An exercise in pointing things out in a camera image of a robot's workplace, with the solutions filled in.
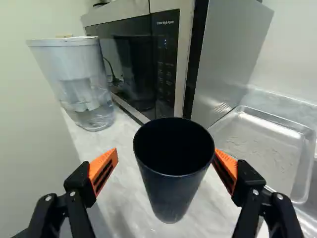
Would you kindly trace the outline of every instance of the countertop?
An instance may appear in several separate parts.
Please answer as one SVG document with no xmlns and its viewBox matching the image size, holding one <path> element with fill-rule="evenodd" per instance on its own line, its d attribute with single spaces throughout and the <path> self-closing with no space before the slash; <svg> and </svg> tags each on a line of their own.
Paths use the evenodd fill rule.
<svg viewBox="0 0 317 238">
<path fill-rule="evenodd" d="M 81 161 L 92 161 L 116 147 L 119 163 L 88 209 L 96 236 L 103 238 L 229 238 L 238 219 L 237 208 L 217 173 L 210 167 L 184 218 L 176 224 L 159 221 L 150 206 L 134 157 L 132 139 L 140 127 L 115 107 L 114 124 L 88 132 L 63 115 Z M 268 237 L 263 228 L 260 237 Z"/>
</svg>

